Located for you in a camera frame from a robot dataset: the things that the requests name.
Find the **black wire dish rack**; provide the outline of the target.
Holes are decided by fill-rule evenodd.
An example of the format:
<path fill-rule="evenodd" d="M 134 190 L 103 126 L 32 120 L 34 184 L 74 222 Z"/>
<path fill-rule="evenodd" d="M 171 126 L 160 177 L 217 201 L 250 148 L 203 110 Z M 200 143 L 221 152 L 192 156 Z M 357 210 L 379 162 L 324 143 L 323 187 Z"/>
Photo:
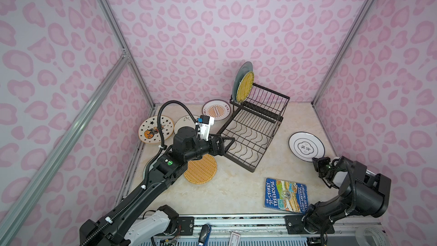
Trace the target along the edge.
<path fill-rule="evenodd" d="M 290 98 L 285 94 L 253 84 L 243 102 L 230 101 L 233 113 L 218 134 L 234 138 L 224 157 L 255 172 L 283 122 Z"/>

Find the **white plate orange sun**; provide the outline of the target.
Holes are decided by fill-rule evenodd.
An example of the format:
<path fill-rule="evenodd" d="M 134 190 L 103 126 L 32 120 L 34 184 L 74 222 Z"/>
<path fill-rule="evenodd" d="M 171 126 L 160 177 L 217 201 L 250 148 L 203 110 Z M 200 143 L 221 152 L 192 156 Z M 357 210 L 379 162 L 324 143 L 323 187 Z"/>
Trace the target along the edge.
<path fill-rule="evenodd" d="M 224 100 L 208 101 L 202 108 L 202 115 L 213 117 L 216 121 L 225 120 L 231 113 L 231 106 Z"/>

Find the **yellow-green woven plate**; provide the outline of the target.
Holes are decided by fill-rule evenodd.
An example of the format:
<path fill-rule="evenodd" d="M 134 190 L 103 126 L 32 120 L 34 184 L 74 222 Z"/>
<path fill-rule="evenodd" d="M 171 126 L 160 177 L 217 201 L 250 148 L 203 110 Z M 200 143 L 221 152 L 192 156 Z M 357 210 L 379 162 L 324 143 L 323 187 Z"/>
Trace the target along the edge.
<path fill-rule="evenodd" d="M 244 75 L 244 77 L 240 81 L 240 84 L 239 84 L 239 87 L 238 87 L 237 93 L 236 93 L 236 102 L 237 103 L 241 103 L 249 97 L 249 95 L 252 91 L 253 82 L 254 82 L 254 72 L 249 71 Z"/>

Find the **large grey-green plate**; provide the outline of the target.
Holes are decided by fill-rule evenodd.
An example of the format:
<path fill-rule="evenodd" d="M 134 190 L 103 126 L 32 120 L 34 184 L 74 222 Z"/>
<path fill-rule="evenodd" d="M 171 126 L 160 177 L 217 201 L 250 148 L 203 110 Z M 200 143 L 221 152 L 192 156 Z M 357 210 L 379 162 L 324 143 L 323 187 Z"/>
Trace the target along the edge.
<path fill-rule="evenodd" d="M 248 73 L 248 72 L 253 72 L 253 64 L 252 62 L 245 62 L 241 68 L 239 69 L 234 84 L 233 84 L 233 89 L 232 89 L 232 100 L 237 103 L 237 91 L 238 91 L 238 87 L 240 86 L 240 83 L 242 81 L 242 79 L 244 78 L 244 76 Z"/>

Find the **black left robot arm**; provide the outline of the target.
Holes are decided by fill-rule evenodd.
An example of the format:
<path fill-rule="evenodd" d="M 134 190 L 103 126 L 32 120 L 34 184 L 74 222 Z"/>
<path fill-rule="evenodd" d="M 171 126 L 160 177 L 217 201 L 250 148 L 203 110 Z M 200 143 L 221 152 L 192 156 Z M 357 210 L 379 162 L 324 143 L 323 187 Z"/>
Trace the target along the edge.
<path fill-rule="evenodd" d="M 179 215 L 168 205 L 159 207 L 141 222 L 138 218 L 187 171 L 190 161 L 200 160 L 206 154 L 223 156 L 234 142 L 233 137 L 215 134 L 204 140 L 191 127 L 179 129 L 170 150 L 158 158 L 142 183 L 126 199 L 97 222 L 88 220 L 81 226 L 80 245 L 133 246 L 154 235 L 177 233 Z"/>

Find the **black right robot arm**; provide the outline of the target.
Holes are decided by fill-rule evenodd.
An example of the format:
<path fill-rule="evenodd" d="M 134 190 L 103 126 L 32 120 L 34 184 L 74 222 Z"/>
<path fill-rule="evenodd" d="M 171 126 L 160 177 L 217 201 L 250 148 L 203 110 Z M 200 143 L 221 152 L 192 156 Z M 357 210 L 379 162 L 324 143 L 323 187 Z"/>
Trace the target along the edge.
<path fill-rule="evenodd" d="M 370 172 L 366 165 L 346 157 L 313 158 L 315 171 L 338 195 L 326 202 L 310 205 L 302 218 L 309 233 L 325 234 L 340 219 L 348 216 L 379 218 L 388 209 L 391 179 Z"/>

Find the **orange woven plate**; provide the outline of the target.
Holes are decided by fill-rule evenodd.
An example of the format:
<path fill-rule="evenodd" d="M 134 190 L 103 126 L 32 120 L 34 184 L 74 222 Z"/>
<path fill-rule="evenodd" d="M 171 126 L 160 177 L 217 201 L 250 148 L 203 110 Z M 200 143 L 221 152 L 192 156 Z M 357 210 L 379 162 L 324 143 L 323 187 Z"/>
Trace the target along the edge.
<path fill-rule="evenodd" d="M 184 177 L 192 184 L 202 185 L 211 181 L 216 172 L 217 162 L 212 155 L 207 154 L 200 160 L 190 161 Z"/>

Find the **blue treehouse book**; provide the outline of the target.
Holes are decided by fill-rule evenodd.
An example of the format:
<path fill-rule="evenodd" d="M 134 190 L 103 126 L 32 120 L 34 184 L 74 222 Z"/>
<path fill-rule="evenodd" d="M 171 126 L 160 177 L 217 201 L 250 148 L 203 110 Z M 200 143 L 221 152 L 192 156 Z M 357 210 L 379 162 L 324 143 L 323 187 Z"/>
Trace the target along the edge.
<path fill-rule="evenodd" d="M 305 184 L 266 178 L 265 208 L 305 214 L 309 205 L 307 186 Z"/>

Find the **star pattern cat plate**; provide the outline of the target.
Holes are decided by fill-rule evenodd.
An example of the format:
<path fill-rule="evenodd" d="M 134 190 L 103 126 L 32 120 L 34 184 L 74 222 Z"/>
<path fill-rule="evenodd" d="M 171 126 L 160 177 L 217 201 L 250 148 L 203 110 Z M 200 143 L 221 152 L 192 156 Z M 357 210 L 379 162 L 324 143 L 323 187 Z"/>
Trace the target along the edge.
<path fill-rule="evenodd" d="M 167 116 L 161 117 L 161 128 L 164 139 L 167 140 L 174 133 L 174 122 Z M 146 119 L 139 127 L 139 139 L 145 144 L 160 143 L 160 135 L 158 131 L 158 116 L 153 116 Z"/>

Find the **white tape roll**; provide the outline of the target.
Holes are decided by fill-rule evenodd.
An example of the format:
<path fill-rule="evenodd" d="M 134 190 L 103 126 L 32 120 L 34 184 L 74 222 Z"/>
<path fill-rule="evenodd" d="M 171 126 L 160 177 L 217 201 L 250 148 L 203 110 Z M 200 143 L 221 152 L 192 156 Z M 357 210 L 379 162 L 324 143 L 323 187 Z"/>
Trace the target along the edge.
<path fill-rule="evenodd" d="M 359 246 L 389 245 L 385 233 L 371 226 L 362 226 L 358 228 L 355 232 L 355 238 Z"/>

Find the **light blue flower plate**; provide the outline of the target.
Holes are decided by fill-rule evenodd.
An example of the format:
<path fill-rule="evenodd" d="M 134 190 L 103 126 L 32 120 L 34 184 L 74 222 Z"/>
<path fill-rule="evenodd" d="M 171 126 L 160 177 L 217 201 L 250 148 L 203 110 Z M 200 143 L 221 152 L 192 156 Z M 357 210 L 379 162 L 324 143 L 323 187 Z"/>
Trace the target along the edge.
<path fill-rule="evenodd" d="M 146 178 L 146 174 L 150 171 L 150 167 L 153 165 L 153 160 L 150 159 L 147 164 L 145 165 L 143 172 L 142 172 L 142 179 Z"/>

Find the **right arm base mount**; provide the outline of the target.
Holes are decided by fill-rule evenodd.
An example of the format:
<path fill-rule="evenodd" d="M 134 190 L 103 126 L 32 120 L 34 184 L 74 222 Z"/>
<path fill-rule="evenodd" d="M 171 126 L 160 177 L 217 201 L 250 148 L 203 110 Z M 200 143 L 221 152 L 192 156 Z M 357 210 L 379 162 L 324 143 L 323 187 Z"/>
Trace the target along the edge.
<path fill-rule="evenodd" d="M 318 216 L 286 215 L 284 220 L 289 235 L 320 235 L 325 222 L 328 223 L 325 233 L 335 233 L 333 224 L 329 220 L 321 219 Z"/>

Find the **aluminium frame rail front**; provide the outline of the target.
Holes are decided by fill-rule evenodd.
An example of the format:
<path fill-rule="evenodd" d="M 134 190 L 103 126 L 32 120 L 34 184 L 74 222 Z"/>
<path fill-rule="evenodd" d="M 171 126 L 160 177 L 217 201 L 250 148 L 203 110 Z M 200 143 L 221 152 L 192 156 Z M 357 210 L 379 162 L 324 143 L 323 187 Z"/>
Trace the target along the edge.
<path fill-rule="evenodd" d="M 286 214 L 182 215 L 195 218 L 191 236 L 154 235 L 134 246 L 197 246 L 201 228 L 211 226 L 208 246 L 319 246 L 320 235 L 289 235 Z M 378 219 L 351 216 L 337 221 L 334 234 L 327 235 L 329 246 L 359 246 L 355 232 L 362 226 L 375 227 L 388 236 Z"/>

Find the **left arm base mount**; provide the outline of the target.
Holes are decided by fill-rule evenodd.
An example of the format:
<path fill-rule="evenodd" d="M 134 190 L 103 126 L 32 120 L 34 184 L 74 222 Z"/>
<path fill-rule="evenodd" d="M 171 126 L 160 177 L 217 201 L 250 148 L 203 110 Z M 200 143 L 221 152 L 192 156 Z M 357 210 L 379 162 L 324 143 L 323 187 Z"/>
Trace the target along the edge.
<path fill-rule="evenodd" d="M 191 236 L 193 234 L 193 228 L 195 218 L 192 216 L 182 216 L 170 220 L 170 224 L 167 229 L 160 233 L 164 236 Z"/>

